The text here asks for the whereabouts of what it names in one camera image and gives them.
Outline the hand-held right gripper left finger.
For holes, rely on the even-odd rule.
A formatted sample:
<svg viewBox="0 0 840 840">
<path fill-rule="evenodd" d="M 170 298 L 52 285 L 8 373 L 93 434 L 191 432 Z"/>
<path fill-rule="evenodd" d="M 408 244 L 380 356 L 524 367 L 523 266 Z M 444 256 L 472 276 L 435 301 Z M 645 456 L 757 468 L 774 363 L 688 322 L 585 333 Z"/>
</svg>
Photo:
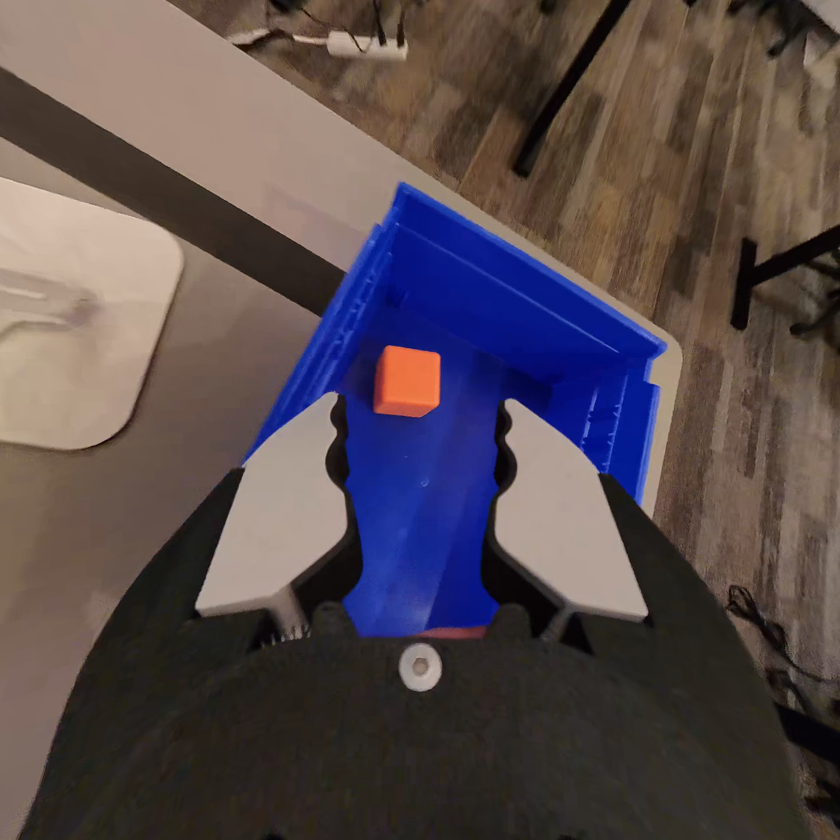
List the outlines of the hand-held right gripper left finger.
<svg viewBox="0 0 840 840">
<path fill-rule="evenodd" d="M 267 610 L 283 634 L 303 635 L 321 604 L 343 602 L 359 583 L 346 407 L 326 393 L 247 459 L 196 599 L 200 616 Z"/>
</svg>

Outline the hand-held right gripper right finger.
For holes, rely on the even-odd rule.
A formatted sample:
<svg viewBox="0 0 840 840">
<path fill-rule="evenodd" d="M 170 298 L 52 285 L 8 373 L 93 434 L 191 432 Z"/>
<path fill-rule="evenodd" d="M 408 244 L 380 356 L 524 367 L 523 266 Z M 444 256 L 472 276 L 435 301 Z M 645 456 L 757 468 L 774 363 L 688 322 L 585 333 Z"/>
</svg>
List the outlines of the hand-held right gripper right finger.
<svg viewBox="0 0 840 840">
<path fill-rule="evenodd" d="M 514 399 L 495 431 L 497 490 L 480 579 L 499 605 L 521 608 L 531 637 L 559 640 L 571 618 L 649 616 L 603 487 L 603 475 L 560 431 Z"/>
</svg>

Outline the orange cube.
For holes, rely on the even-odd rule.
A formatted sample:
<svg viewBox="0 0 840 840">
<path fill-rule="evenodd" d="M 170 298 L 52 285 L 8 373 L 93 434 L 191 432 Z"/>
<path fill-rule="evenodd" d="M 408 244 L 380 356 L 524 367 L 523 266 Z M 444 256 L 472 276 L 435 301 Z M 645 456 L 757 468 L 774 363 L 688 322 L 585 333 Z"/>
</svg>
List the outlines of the orange cube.
<svg viewBox="0 0 840 840">
<path fill-rule="evenodd" d="M 375 366 L 373 412 L 424 417 L 439 406 L 440 388 L 439 353 L 386 345 Z"/>
</svg>

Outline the blue plastic bin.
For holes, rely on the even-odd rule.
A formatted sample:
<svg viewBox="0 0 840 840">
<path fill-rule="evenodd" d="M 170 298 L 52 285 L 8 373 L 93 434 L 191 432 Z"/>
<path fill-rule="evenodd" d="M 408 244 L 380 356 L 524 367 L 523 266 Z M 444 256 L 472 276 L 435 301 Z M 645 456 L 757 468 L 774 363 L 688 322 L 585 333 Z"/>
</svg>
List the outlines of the blue plastic bin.
<svg viewBox="0 0 840 840">
<path fill-rule="evenodd" d="M 435 352 L 439 405 L 372 408 L 387 345 Z M 375 226 L 252 452 L 325 392 L 344 395 L 364 569 L 344 604 L 363 636 L 489 622 L 480 581 L 501 401 L 518 400 L 642 502 L 666 350 L 571 279 L 409 185 Z"/>
</svg>

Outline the grey desk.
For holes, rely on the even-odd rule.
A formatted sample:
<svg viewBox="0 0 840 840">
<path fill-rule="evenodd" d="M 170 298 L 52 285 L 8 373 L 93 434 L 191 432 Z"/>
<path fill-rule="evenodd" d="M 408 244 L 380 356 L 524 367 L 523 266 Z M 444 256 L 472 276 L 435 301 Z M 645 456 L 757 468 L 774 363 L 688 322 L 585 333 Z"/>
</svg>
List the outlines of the grey desk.
<svg viewBox="0 0 840 840">
<path fill-rule="evenodd" d="M 2 2 L 1 29 L 2 175 L 145 217 L 185 254 L 121 434 L 2 447 L 2 838 L 116 602 L 245 456 L 399 182 L 667 342 L 654 514 L 682 365 L 666 331 L 167 2 Z"/>
</svg>

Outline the wooden board document stand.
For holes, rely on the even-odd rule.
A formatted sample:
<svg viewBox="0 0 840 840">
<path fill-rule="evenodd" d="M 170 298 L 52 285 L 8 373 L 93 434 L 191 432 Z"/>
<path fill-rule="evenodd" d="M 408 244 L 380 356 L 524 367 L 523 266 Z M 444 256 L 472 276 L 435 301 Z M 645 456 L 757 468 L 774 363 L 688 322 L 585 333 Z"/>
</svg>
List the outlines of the wooden board document stand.
<svg viewBox="0 0 840 840">
<path fill-rule="evenodd" d="M 1 181 L 1 439 L 72 451 L 130 420 L 184 269 L 162 227 Z"/>
</svg>

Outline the black table leg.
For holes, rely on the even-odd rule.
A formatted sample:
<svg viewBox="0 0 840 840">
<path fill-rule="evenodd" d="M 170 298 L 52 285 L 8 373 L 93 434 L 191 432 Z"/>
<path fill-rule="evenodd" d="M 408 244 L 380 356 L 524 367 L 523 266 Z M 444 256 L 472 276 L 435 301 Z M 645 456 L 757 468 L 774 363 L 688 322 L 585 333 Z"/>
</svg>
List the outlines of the black table leg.
<svg viewBox="0 0 840 840">
<path fill-rule="evenodd" d="M 819 262 L 819 258 L 838 254 L 839 225 L 832 226 L 806 241 L 757 262 L 758 245 L 752 239 L 741 239 L 731 303 L 730 325 L 740 332 L 749 324 L 753 290 L 759 285 L 802 266 L 838 280 L 838 267 Z"/>
<path fill-rule="evenodd" d="M 521 179 L 530 177 L 553 122 L 630 4 L 630 1 L 607 2 L 562 79 L 526 132 L 511 167 L 516 176 Z"/>
</svg>

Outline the white power strip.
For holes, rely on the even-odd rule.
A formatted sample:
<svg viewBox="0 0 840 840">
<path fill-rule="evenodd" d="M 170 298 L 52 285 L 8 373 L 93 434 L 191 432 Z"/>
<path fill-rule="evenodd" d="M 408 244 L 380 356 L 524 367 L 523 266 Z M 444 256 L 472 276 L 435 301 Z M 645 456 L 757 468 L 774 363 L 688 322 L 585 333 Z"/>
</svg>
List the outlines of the white power strip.
<svg viewBox="0 0 840 840">
<path fill-rule="evenodd" d="M 403 62 L 408 56 L 408 44 L 398 44 L 394 38 L 381 43 L 377 36 L 354 36 L 339 30 L 322 37 L 293 35 L 291 40 L 296 45 L 323 48 L 337 59 Z"/>
</svg>

